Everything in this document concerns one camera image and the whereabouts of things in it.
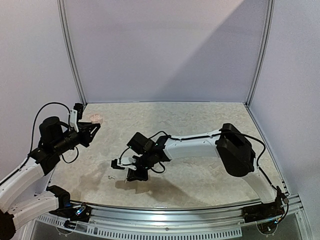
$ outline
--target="wire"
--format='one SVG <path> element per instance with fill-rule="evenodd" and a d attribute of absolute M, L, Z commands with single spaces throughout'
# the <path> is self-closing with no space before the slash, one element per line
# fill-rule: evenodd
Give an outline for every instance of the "wire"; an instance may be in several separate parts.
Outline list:
<path fill-rule="evenodd" d="M 77 147 L 75 147 L 76 149 L 76 156 L 72 161 L 66 161 L 65 157 L 63 154 L 61 154 L 62 160 L 66 163 L 66 164 L 72 164 L 75 160 L 77 160 L 77 158 L 79 157 L 79 149 Z"/>
<path fill-rule="evenodd" d="M 160 162 L 159 161 L 159 164 L 160 164 L 160 166 L 163 168 L 163 170 L 162 171 L 156 171 L 156 170 L 154 170 L 152 167 L 150 168 L 151 169 L 151 171 L 153 171 L 154 173 L 156 173 L 156 174 L 163 174 L 164 172 L 165 172 L 165 170 L 166 170 L 166 167 L 162 164 L 162 162 Z"/>
<path fill-rule="evenodd" d="M 70 229 L 70 228 L 68 228 L 68 229 L 66 229 L 66 227 L 65 226 L 60 226 L 60 225 L 57 225 L 57 223 L 59 223 L 60 221 L 58 220 L 59 219 L 59 216 L 56 216 L 56 219 L 55 219 L 55 229 L 57 230 L 57 232 L 59 233 L 59 235 L 60 234 L 63 234 L 64 236 L 68 236 L 68 235 L 70 235 L 70 234 L 72 234 L 73 232 L 74 232 L 74 230 L 77 228 L 77 226 L 78 226 L 78 221 L 76 221 L 75 222 L 75 227 L 74 227 L 74 229 Z M 60 229 L 62 229 L 62 230 L 65 230 L 66 232 L 68 232 L 68 233 L 65 233 L 65 232 L 60 232 L 59 231 L 59 229 L 58 228 L 60 228 Z"/>
<path fill-rule="evenodd" d="M 261 153 L 259 154 L 259 156 L 256 159 L 256 165 L 257 167 L 259 167 L 259 160 L 261 158 L 261 156 L 264 154 L 264 152 L 266 151 L 266 145 L 263 141 L 261 141 L 260 139 L 241 133 L 241 132 L 235 132 L 235 131 L 227 131 L 227 132 L 220 132 L 220 133 L 216 133 L 213 135 L 202 135 L 202 136 L 191 136 L 191 137 L 186 137 L 186 138 L 175 138 L 175 137 L 169 137 L 171 140 L 177 140 L 177 141 L 185 141 L 185 140 L 194 140 L 194 139 L 204 139 L 204 138 L 211 138 L 211 137 L 216 137 L 216 136 L 220 136 L 223 134 L 235 134 L 235 135 L 240 135 L 240 136 L 244 136 L 247 137 L 249 139 L 255 140 L 258 143 L 260 143 L 263 146 L 263 150 L 261 151 Z"/>
<path fill-rule="evenodd" d="M 156 134 L 152 135 L 151 137 L 149 137 L 148 139 L 152 139 L 154 138 L 155 136 L 157 136 L 158 134 L 164 134 L 166 136 L 169 136 L 165 131 L 158 131 Z"/>
<path fill-rule="evenodd" d="M 73 206 L 60 208 L 60 209 L 57 209 L 57 210 L 54 210 L 54 211 L 55 212 L 60 212 L 60 211 L 68 210 L 68 209 L 75 209 L 75 208 L 78 208 L 78 207 L 81 207 L 81 204 L 76 204 L 76 205 L 73 205 Z"/>
<path fill-rule="evenodd" d="M 120 155 L 120 157 L 119 157 L 119 163 L 120 163 L 120 164 L 121 164 L 121 159 L 122 159 L 123 155 L 124 155 L 125 152 L 128 151 L 129 149 L 130 149 L 130 147 L 126 148 L 126 149 L 121 153 L 121 155 Z M 132 163 L 130 163 L 130 164 L 122 164 L 122 166 L 131 166 L 131 165 L 133 165 L 133 164 L 132 164 Z"/>
<path fill-rule="evenodd" d="M 285 217 L 287 216 L 288 212 L 289 212 L 289 203 L 287 203 L 287 204 L 286 204 L 286 211 L 285 211 L 285 214 L 284 214 L 283 216 L 281 216 L 281 217 L 280 217 L 280 219 L 277 221 L 277 223 L 276 223 L 276 224 L 281 223 L 281 222 L 285 219 Z"/>
<path fill-rule="evenodd" d="M 152 135 L 151 137 L 148 137 L 148 139 L 152 139 L 154 138 L 155 136 L 157 136 L 158 134 L 164 134 L 166 136 L 169 136 L 165 131 L 158 131 L 156 134 Z M 121 158 L 123 157 L 123 155 L 125 154 L 126 151 L 128 151 L 130 149 L 130 147 L 126 148 L 120 155 L 119 157 L 119 162 L 121 163 Z M 122 166 L 131 166 L 133 165 L 133 163 L 130 163 L 130 164 L 122 164 Z"/>
<path fill-rule="evenodd" d="M 265 173 L 265 171 L 264 171 L 260 166 L 259 166 L 258 168 L 259 168 L 259 170 L 262 172 L 262 174 L 265 176 L 265 178 L 266 178 L 266 180 L 268 181 L 268 183 L 270 184 L 270 186 L 271 186 L 274 190 L 278 191 L 278 189 L 272 184 L 271 180 L 269 179 L 269 177 L 267 176 L 267 174 Z"/>
<path fill-rule="evenodd" d="M 34 118 L 34 121 L 33 121 L 33 126 L 32 126 L 32 134 L 31 134 L 31 146 L 30 146 L 30 151 L 28 153 L 28 156 L 26 157 L 26 160 L 22 163 L 22 165 L 17 168 L 14 172 L 12 172 L 8 177 L 6 177 L 1 183 L 0 183 L 0 186 L 2 184 L 4 184 L 6 181 L 8 181 L 13 175 L 15 175 L 17 172 L 19 172 L 19 170 L 21 170 L 28 162 L 29 158 L 30 158 L 30 153 L 32 152 L 32 148 L 33 148 L 33 145 L 34 145 L 34 135 L 35 135 L 35 127 L 36 127 L 36 121 L 37 121 L 37 118 L 40 114 L 40 112 L 42 111 L 42 109 L 44 109 L 46 106 L 48 105 L 52 105 L 52 104 L 57 104 L 57 105 L 61 105 L 61 106 L 64 106 L 67 110 L 68 110 L 68 113 L 70 112 L 70 109 L 68 108 L 67 105 L 61 103 L 61 102 L 56 102 L 56 101 L 52 101 L 52 102 L 48 102 L 46 103 L 45 105 L 43 105 L 39 111 L 37 112 L 37 114 L 35 115 L 35 118 Z"/>

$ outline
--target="white wall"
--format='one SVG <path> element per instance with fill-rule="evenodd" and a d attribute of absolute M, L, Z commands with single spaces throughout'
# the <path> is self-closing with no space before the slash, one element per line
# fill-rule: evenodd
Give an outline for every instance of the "white wall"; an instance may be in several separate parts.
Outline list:
<path fill-rule="evenodd" d="M 10 0 L 0 7 L 0 179 L 20 164 L 30 149 L 34 117 L 47 102 L 72 107 L 79 102 L 62 35 L 57 2 Z M 49 116 L 67 119 L 61 106 L 48 106 Z M 38 126 L 35 145 L 38 144 Z M 33 196 L 44 185 L 28 189 Z"/>
<path fill-rule="evenodd" d="M 276 0 L 251 110 L 320 239 L 320 1 Z"/>
<path fill-rule="evenodd" d="M 68 0 L 88 102 L 245 102 L 268 0 Z"/>

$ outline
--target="pink object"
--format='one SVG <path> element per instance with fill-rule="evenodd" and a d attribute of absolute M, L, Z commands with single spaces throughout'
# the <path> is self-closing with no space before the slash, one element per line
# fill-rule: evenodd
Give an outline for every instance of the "pink object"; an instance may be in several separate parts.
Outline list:
<path fill-rule="evenodd" d="M 103 118 L 100 114 L 95 113 L 95 114 L 92 114 L 92 115 L 90 116 L 90 121 L 91 121 L 91 123 L 93 123 L 93 124 L 100 124 L 100 125 L 102 125 L 102 123 L 103 123 L 103 121 L 104 121 L 104 118 Z"/>

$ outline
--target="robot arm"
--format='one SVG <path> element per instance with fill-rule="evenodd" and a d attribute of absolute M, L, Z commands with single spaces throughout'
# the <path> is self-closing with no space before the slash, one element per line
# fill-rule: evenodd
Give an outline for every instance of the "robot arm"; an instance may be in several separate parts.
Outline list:
<path fill-rule="evenodd" d="M 276 217 L 284 212 L 282 200 L 288 199 L 279 187 L 274 187 L 257 165 L 251 143 L 232 124 L 219 130 L 189 136 L 160 136 L 156 142 L 137 132 L 127 146 L 139 156 L 120 157 L 111 162 L 114 169 L 128 168 L 127 181 L 147 181 L 148 170 L 160 162 L 184 157 L 218 157 L 225 170 L 245 180 L 259 196 L 262 204 L 244 208 L 245 221 L 253 222 Z"/>
<path fill-rule="evenodd" d="M 49 211 L 65 208 L 66 212 L 56 211 L 54 214 L 64 217 L 74 216 L 70 203 L 70 194 L 58 186 L 50 186 L 32 199 L 13 204 L 15 199 L 32 183 L 49 174 L 60 161 L 60 155 L 77 145 L 89 147 L 97 131 L 99 123 L 78 122 L 82 117 L 82 108 L 71 109 L 70 124 L 61 122 L 57 116 L 45 119 L 39 126 L 40 142 L 27 158 L 0 183 L 0 240 L 9 240 L 16 230 L 28 221 Z"/>

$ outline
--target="marble table surface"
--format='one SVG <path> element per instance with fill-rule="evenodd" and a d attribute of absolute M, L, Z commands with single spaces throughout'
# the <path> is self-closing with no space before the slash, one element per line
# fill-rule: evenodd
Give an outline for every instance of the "marble table surface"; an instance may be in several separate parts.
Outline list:
<path fill-rule="evenodd" d="M 136 132 L 145 136 L 164 130 L 170 135 L 192 135 L 220 129 L 232 123 L 242 133 L 261 139 L 242 103 L 136 102 L 88 104 L 82 121 L 101 114 L 103 124 L 90 147 L 79 147 L 72 164 L 61 161 L 50 185 L 58 185 L 71 199 L 108 206 L 140 208 L 196 208 L 255 200 L 257 194 L 242 179 L 227 174 L 215 157 L 187 157 L 165 162 L 166 171 L 149 171 L 148 181 L 126 182 L 126 170 L 111 168 Z M 251 140 L 257 155 L 262 146 Z M 124 156 L 132 156 L 128 150 Z M 64 154 L 70 161 L 76 151 Z M 274 185 L 280 175 L 266 151 L 259 164 Z"/>

